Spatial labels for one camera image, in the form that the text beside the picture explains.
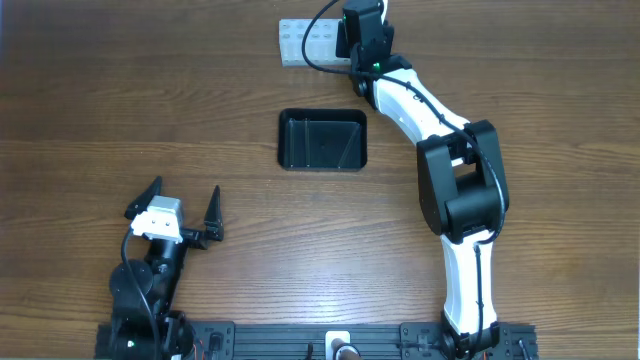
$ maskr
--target brown tabletop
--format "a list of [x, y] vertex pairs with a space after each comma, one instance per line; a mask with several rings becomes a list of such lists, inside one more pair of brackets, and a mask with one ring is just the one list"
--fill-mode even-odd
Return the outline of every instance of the brown tabletop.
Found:
[[[177, 293], [191, 319], [439, 319], [443, 254], [414, 146], [348, 78], [281, 66], [278, 21], [324, 3], [4, 1], [0, 356], [93, 356], [122, 214], [156, 175], [194, 227], [222, 188], [226, 239], [190, 252]], [[498, 129], [499, 318], [537, 325], [543, 358], [635, 358], [640, 2], [391, 0], [388, 19], [424, 85]], [[289, 107], [364, 109], [366, 167], [280, 168]], [[147, 246], [133, 239], [130, 256]]]

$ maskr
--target wire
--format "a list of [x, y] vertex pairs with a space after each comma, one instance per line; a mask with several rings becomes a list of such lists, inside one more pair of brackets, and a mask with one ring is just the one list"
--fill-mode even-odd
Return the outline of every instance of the wire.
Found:
[[307, 27], [307, 30], [304, 32], [304, 37], [302, 38], [302, 57], [304, 58], [304, 61], [307, 63], [307, 65], [309, 65], [310, 67], [312, 67], [313, 69], [316, 69], [318, 71], [322, 71], [322, 72], [326, 72], [326, 73], [330, 73], [330, 74], [338, 74], [338, 75], [349, 75], [349, 76], [355, 76], [355, 77], [362, 77], [362, 78], [368, 78], [371, 80], [386, 80], [389, 82], [392, 82], [394, 84], [403, 86], [404, 88], [413, 91], [416, 96], [418, 96], [418, 98], [424, 102], [427, 107], [429, 108], [429, 110], [433, 113], [433, 115], [435, 115], [436, 118], [438, 118], [438, 120], [440, 121], [441, 124], [444, 124], [446, 127], [448, 127], [449, 129], [451, 129], [455, 134], [457, 134], [458, 136], [460, 136], [462, 139], [464, 139], [470, 146], [471, 149], [476, 153], [476, 155], [480, 158], [480, 161], [482, 161], [482, 163], [484, 164], [484, 166], [486, 166], [486, 168], [489, 170], [489, 173], [491, 174], [491, 178], [493, 179], [494, 183], [496, 184], [496, 189], [498, 191], [498, 197], [500, 200], [500, 213], [499, 213], [499, 217], [498, 217], [498, 225], [496, 227], [496, 229], [494, 229], [493, 233], [489, 236], [488, 239], [486, 240], [482, 240], [482, 241], [476, 241], [476, 244], [474, 246], [474, 250], [476, 251], [476, 268], [477, 268], [477, 275], [478, 275], [478, 318], [479, 318], [479, 330], [478, 330], [478, 336], [476, 337], [476, 341], [473, 344], [473, 351], [469, 352], [469, 359], [472, 359], [473, 356], [475, 355], [475, 349], [477, 348], [478, 342], [480, 342], [480, 337], [482, 335], [482, 322], [483, 322], [483, 311], [482, 308], [484, 307], [483, 303], [482, 303], [482, 276], [481, 276], [481, 265], [480, 265], [480, 246], [479, 245], [486, 245], [486, 244], [490, 244], [492, 242], [494, 242], [497, 238], [498, 235], [500, 235], [500, 232], [502, 232], [502, 228], [504, 226], [504, 220], [506, 217], [506, 212], [507, 212], [507, 205], [506, 205], [506, 201], [504, 198], [504, 193], [502, 191], [502, 184], [500, 184], [500, 181], [498, 180], [498, 175], [496, 174], [495, 169], [493, 168], [493, 166], [491, 165], [491, 162], [489, 161], [489, 159], [487, 158], [487, 156], [485, 155], [485, 153], [482, 151], [482, 149], [480, 148], [480, 145], [478, 145], [478, 143], [469, 135], [467, 134], [465, 131], [459, 129], [458, 127], [456, 127], [455, 125], [453, 125], [452, 123], [450, 123], [444, 116], [444, 114], [440, 113], [440, 111], [438, 111], [438, 109], [436, 109], [436, 107], [433, 105], [433, 103], [431, 103], [431, 101], [429, 101], [429, 99], [427, 99], [427, 97], [420, 92], [420, 90], [416, 89], [413, 85], [411, 85], [411, 83], [409, 82], [404, 82], [395, 78], [392, 78], [390, 76], [386, 76], [386, 75], [382, 75], [382, 74], [376, 74], [376, 73], [372, 73], [372, 72], [362, 72], [362, 71], [350, 71], [350, 70], [340, 70], [340, 69], [329, 69], [329, 68], [325, 68], [322, 66], [318, 66], [316, 64], [314, 64], [313, 62], [311, 62], [311, 60], [309, 60], [309, 58], [307, 57], [307, 50], [306, 50], [306, 45], [307, 45], [307, 38], [309, 37], [309, 33], [311, 32], [311, 29], [313, 28], [313, 25], [318, 21], [318, 19], [324, 15], [324, 13], [329, 10], [329, 8], [331, 8], [335, 3], [337, 3], [340, 0], [331, 0], [324, 8], [322, 8], [322, 10], [320, 10], [320, 12], [318, 14], [316, 14], [316, 16], [311, 20], [311, 22], [309, 23], [309, 26]]
[[480, 158], [482, 163], [489, 170], [489, 173], [490, 173], [494, 183], [496, 184], [496, 189], [498, 191], [498, 197], [500, 199], [500, 213], [499, 213], [499, 218], [498, 218], [498, 226], [493, 231], [493, 234], [491, 234], [491, 236], [489, 236], [488, 239], [476, 242], [476, 243], [481, 244], [481, 245], [486, 245], [486, 244], [492, 243], [493, 241], [495, 241], [495, 239], [498, 237], [498, 235], [500, 235], [500, 232], [502, 231], [502, 227], [504, 226], [504, 219], [505, 219], [505, 216], [506, 216], [506, 211], [507, 211], [506, 208], [507, 208], [507, 206], [506, 206], [506, 202], [505, 202], [505, 199], [504, 199], [502, 186], [500, 184], [500, 181], [498, 180], [498, 175], [496, 174], [496, 171], [494, 170], [493, 166], [491, 165], [491, 162], [489, 161], [489, 159], [487, 158], [485, 153], [482, 151], [482, 149], [480, 148], [478, 143], [469, 134], [467, 134], [463, 130], [459, 129], [458, 127], [456, 127], [455, 125], [450, 123], [444, 117], [444, 115], [441, 114], [438, 111], [438, 109], [436, 109], [436, 107], [433, 105], [433, 103], [431, 103], [431, 101], [429, 101], [429, 99], [427, 99], [427, 97], [422, 92], [420, 92], [420, 90], [416, 89], [413, 85], [411, 85], [411, 83], [404, 82], [404, 81], [398, 80], [396, 78], [392, 78], [390, 76], [371, 73], [371, 72], [340, 70], [340, 69], [329, 69], [329, 68], [325, 68], [325, 67], [318, 66], [318, 65], [314, 64], [307, 57], [307, 50], [306, 50], [307, 38], [309, 37], [309, 33], [311, 32], [311, 29], [313, 28], [313, 25], [316, 23], [316, 21], [318, 21], [318, 19], [322, 15], [324, 15], [324, 13], [327, 10], [329, 10], [329, 8], [331, 8], [338, 1], [340, 1], [340, 0], [331, 0], [324, 8], [322, 8], [322, 10], [320, 10], [320, 12], [309, 23], [309, 26], [307, 27], [307, 30], [305, 31], [304, 36], [302, 38], [302, 57], [304, 58], [304, 61], [307, 63], [307, 65], [309, 65], [310, 67], [312, 67], [313, 69], [316, 69], [318, 71], [322, 71], [322, 72], [326, 72], [326, 73], [330, 73], [330, 74], [350, 75], [350, 76], [356, 76], [356, 77], [363, 77], [363, 78], [368, 78], [368, 79], [372, 79], [372, 80], [386, 80], [386, 81], [392, 82], [394, 84], [400, 85], [402, 87], [405, 87], [406, 89], [413, 91], [416, 94], [416, 96], [418, 96], [418, 98], [423, 103], [425, 103], [427, 105], [429, 110], [431, 110], [431, 112], [436, 116], [436, 118], [438, 118], [440, 123], [444, 124], [446, 127], [451, 129], [454, 133], [456, 133], [458, 136], [462, 137], [467, 143], [469, 143], [469, 145], [471, 146], [471, 149], [473, 149], [473, 151], [476, 153], [476, 155], [478, 155], [478, 157]]
[[151, 324], [151, 331], [153, 332], [153, 360], [158, 359], [158, 347], [160, 344], [160, 331], [158, 330], [158, 323], [156, 323], [156, 318], [153, 316], [153, 312], [151, 312], [151, 308], [149, 307], [149, 303], [147, 302], [147, 298], [145, 298], [142, 289], [140, 288], [140, 284], [133, 274], [133, 269], [131, 269], [131, 264], [129, 263], [129, 259], [127, 259], [127, 244], [129, 243], [129, 238], [133, 234], [133, 229], [129, 227], [129, 230], [124, 235], [124, 239], [122, 239], [122, 248], [120, 249], [120, 256], [122, 257], [122, 263], [124, 264], [125, 269], [127, 269], [127, 276], [129, 280], [133, 284], [133, 287], [136, 289], [138, 295], [140, 295], [140, 299], [142, 299], [142, 305], [144, 305], [144, 309], [147, 312], [147, 316], [149, 316], [149, 323]]

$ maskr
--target wood grain surface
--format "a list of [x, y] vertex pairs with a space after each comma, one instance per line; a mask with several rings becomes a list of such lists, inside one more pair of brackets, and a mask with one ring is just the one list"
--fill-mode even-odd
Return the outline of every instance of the wood grain surface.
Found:
[[[93, 356], [122, 214], [156, 175], [192, 226], [222, 187], [226, 239], [190, 252], [176, 299], [190, 318], [439, 319], [443, 255], [414, 147], [346, 77], [280, 65], [278, 20], [324, 2], [4, 1], [0, 356]], [[500, 319], [537, 325], [543, 358], [635, 358], [640, 1], [392, 0], [388, 19], [425, 86], [498, 129]], [[367, 166], [283, 171], [289, 107], [364, 109]]]

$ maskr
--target cable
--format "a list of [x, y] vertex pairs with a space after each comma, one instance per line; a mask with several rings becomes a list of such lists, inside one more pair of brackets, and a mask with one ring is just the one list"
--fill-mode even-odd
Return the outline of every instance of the cable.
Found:
[[136, 289], [137, 293], [140, 295], [140, 299], [142, 299], [142, 304], [144, 305], [144, 309], [149, 316], [149, 323], [151, 323], [151, 331], [153, 332], [153, 360], [158, 359], [158, 347], [160, 344], [160, 331], [158, 330], [158, 324], [156, 323], [156, 318], [153, 316], [153, 312], [151, 312], [151, 308], [149, 307], [149, 303], [147, 299], [144, 297], [144, 293], [140, 288], [140, 284], [133, 274], [133, 269], [131, 269], [131, 264], [129, 263], [129, 259], [127, 259], [127, 244], [129, 243], [129, 238], [133, 234], [133, 229], [129, 227], [129, 230], [124, 235], [124, 239], [122, 239], [122, 248], [120, 249], [120, 256], [122, 257], [122, 263], [124, 264], [125, 269], [127, 269], [127, 276], [129, 280], [133, 284], [133, 287]]
[[420, 90], [416, 89], [413, 85], [411, 85], [411, 83], [404, 82], [404, 81], [392, 78], [390, 76], [371, 73], [371, 72], [350, 71], [350, 70], [340, 70], [340, 69], [329, 69], [329, 68], [325, 68], [325, 67], [318, 66], [318, 65], [314, 64], [307, 57], [307, 50], [306, 50], [307, 38], [309, 37], [309, 33], [311, 32], [311, 29], [313, 28], [313, 25], [316, 23], [316, 21], [318, 21], [318, 19], [322, 15], [324, 15], [324, 13], [327, 10], [329, 10], [329, 8], [331, 8], [338, 1], [340, 1], [340, 0], [331, 0], [324, 8], [322, 8], [322, 10], [320, 10], [320, 12], [309, 23], [309, 26], [307, 27], [307, 30], [304, 33], [304, 37], [302, 38], [302, 57], [304, 58], [304, 61], [307, 63], [307, 65], [309, 65], [310, 67], [312, 67], [313, 69], [316, 69], [318, 71], [322, 71], [322, 72], [326, 72], [326, 73], [330, 73], [330, 74], [350, 75], [350, 76], [356, 76], [356, 77], [363, 77], [363, 78], [368, 78], [368, 79], [372, 79], [372, 80], [386, 80], [386, 81], [392, 82], [394, 84], [400, 85], [402, 87], [405, 87], [406, 89], [409, 89], [409, 90], [413, 91], [418, 96], [418, 98], [427, 105], [429, 110], [431, 110], [431, 112], [438, 118], [440, 123], [444, 124], [446, 127], [451, 129], [454, 133], [456, 133], [458, 136], [462, 137], [467, 143], [469, 143], [469, 145], [471, 146], [473, 151], [476, 153], [476, 155], [478, 155], [478, 157], [480, 158], [482, 163], [489, 170], [489, 173], [491, 174], [491, 177], [493, 178], [493, 181], [496, 184], [496, 189], [498, 190], [498, 197], [500, 199], [500, 213], [499, 213], [499, 218], [498, 218], [498, 226], [496, 227], [496, 229], [493, 231], [493, 234], [491, 234], [491, 236], [488, 239], [476, 242], [476, 243], [481, 244], [481, 245], [486, 245], [486, 244], [492, 243], [493, 241], [495, 241], [495, 239], [498, 237], [498, 235], [500, 235], [500, 232], [502, 231], [502, 227], [504, 226], [504, 219], [505, 219], [505, 216], [506, 216], [506, 211], [507, 211], [506, 208], [507, 208], [507, 206], [506, 206], [506, 202], [505, 202], [505, 199], [504, 199], [504, 194], [502, 192], [502, 186], [500, 184], [500, 181], [498, 180], [498, 175], [496, 174], [495, 170], [493, 169], [493, 166], [491, 165], [491, 162], [489, 161], [487, 156], [484, 154], [484, 152], [482, 151], [482, 149], [480, 148], [478, 143], [469, 134], [467, 134], [463, 130], [457, 128], [455, 125], [450, 123], [444, 117], [444, 115], [441, 114], [438, 111], [438, 109], [436, 109], [436, 107], [433, 105], [433, 103], [431, 103], [431, 101], [429, 101], [429, 99], [427, 99], [427, 97], [424, 96], [424, 94], [422, 94], [422, 92], [420, 92]]
[[394, 84], [403, 86], [408, 90], [413, 91], [418, 96], [418, 98], [427, 105], [429, 110], [431, 110], [433, 115], [435, 115], [435, 117], [438, 118], [438, 120], [440, 121], [441, 124], [444, 124], [446, 127], [451, 129], [454, 133], [456, 133], [458, 136], [463, 138], [471, 146], [471, 149], [476, 153], [476, 155], [478, 155], [478, 157], [480, 158], [480, 161], [482, 161], [482, 163], [489, 170], [489, 173], [491, 174], [491, 177], [492, 177], [494, 183], [496, 184], [496, 189], [498, 190], [498, 197], [500, 199], [500, 213], [498, 215], [499, 216], [498, 217], [498, 226], [493, 231], [493, 234], [491, 234], [491, 236], [489, 236], [488, 239], [482, 240], [482, 241], [477, 241], [475, 246], [474, 246], [474, 250], [476, 252], [476, 268], [477, 268], [477, 275], [478, 275], [478, 318], [479, 318], [480, 325], [478, 326], [479, 327], [478, 336], [476, 337], [476, 341], [473, 344], [473, 351], [469, 352], [469, 359], [471, 360], [473, 358], [473, 356], [475, 356], [475, 352], [476, 352], [475, 349], [477, 348], [477, 345], [481, 340], [482, 322], [483, 322], [483, 315], [484, 315], [483, 311], [482, 311], [482, 309], [484, 307], [484, 304], [482, 303], [482, 273], [481, 273], [481, 271], [482, 271], [481, 268], [482, 267], [481, 267], [481, 264], [480, 264], [480, 245], [486, 245], [486, 244], [490, 244], [490, 243], [494, 242], [498, 238], [498, 235], [500, 235], [500, 232], [502, 232], [502, 228], [504, 226], [504, 220], [505, 220], [506, 212], [507, 212], [507, 205], [506, 205], [506, 201], [504, 199], [504, 194], [502, 192], [502, 185], [500, 184], [500, 181], [498, 180], [498, 175], [496, 174], [495, 169], [491, 165], [491, 162], [489, 161], [489, 159], [487, 158], [485, 153], [480, 148], [480, 145], [478, 145], [478, 143], [469, 134], [467, 134], [463, 130], [457, 128], [455, 125], [453, 125], [452, 123], [447, 121], [447, 119], [444, 117], [444, 115], [442, 113], [440, 113], [438, 111], [438, 109], [436, 109], [436, 107], [431, 103], [431, 101], [429, 101], [429, 99], [427, 99], [427, 97], [424, 96], [424, 94], [422, 92], [420, 92], [413, 85], [411, 85], [411, 83], [404, 82], [404, 81], [392, 78], [390, 76], [371, 73], [371, 72], [329, 69], [329, 68], [325, 68], [325, 67], [322, 67], [322, 66], [318, 66], [318, 65], [314, 64], [313, 62], [311, 62], [311, 60], [309, 60], [309, 58], [307, 57], [307, 50], [306, 50], [307, 38], [309, 37], [309, 33], [311, 32], [311, 29], [313, 28], [313, 25], [316, 23], [316, 21], [318, 21], [318, 19], [322, 15], [324, 15], [324, 13], [327, 10], [329, 10], [329, 8], [331, 8], [338, 1], [340, 1], [340, 0], [331, 0], [324, 8], [322, 8], [322, 10], [320, 10], [320, 12], [318, 14], [316, 14], [316, 16], [311, 20], [311, 22], [309, 23], [309, 26], [307, 27], [307, 30], [304, 33], [304, 37], [302, 38], [302, 57], [304, 58], [304, 61], [307, 63], [307, 65], [309, 65], [310, 67], [312, 67], [313, 69], [316, 69], [318, 71], [322, 71], [322, 72], [326, 72], [326, 73], [330, 73], [330, 74], [363, 77], [363, 78], [368, 78], [368, 79], [371, 79], [371, 80], [374, 80], [374, 81], [375, 80], [386, 80], [386, 81], [392, 82]]

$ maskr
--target black plastic container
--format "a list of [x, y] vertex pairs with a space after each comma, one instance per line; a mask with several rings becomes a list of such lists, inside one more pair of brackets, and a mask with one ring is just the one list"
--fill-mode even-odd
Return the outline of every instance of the black plastic container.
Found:
[[278, 162], [286, 170], [362, 169], [367, 163], [367, 116], [360, 110], [283, 110]]

